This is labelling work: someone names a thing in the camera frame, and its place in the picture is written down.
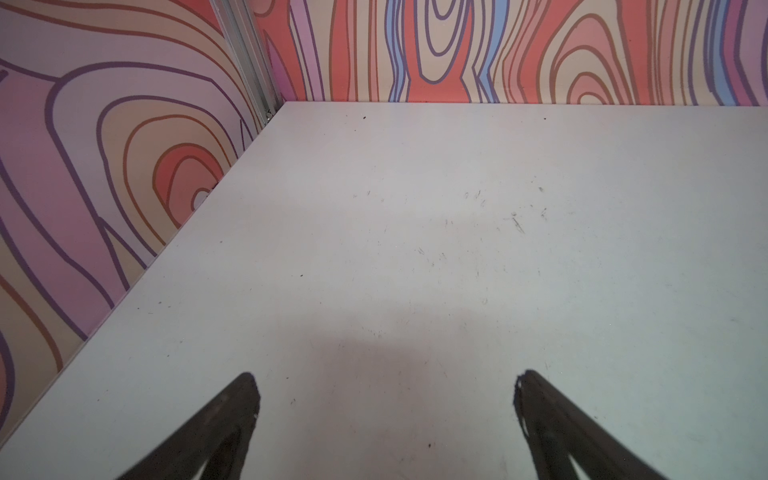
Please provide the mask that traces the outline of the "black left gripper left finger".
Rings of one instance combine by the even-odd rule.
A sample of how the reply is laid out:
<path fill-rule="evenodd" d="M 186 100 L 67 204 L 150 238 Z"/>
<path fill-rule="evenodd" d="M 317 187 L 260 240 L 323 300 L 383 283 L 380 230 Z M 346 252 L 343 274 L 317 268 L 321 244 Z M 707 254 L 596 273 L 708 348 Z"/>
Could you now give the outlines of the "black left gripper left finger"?
<path fill-rule="evenodd" d="M 121 477 L 240 478 L 256 427 L 260 400 L 254 376 L 241 373 Z"/>

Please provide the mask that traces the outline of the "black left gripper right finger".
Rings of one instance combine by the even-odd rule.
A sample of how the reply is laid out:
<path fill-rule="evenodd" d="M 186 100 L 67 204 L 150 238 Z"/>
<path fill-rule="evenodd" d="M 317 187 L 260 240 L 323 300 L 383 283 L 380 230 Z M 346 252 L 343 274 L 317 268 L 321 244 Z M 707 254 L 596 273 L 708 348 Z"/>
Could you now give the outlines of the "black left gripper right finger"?
<path fill-rule="evenodd" d="M 513 406 L 540 479 L 661 479 L 534 370 L 518 376 Z"/>

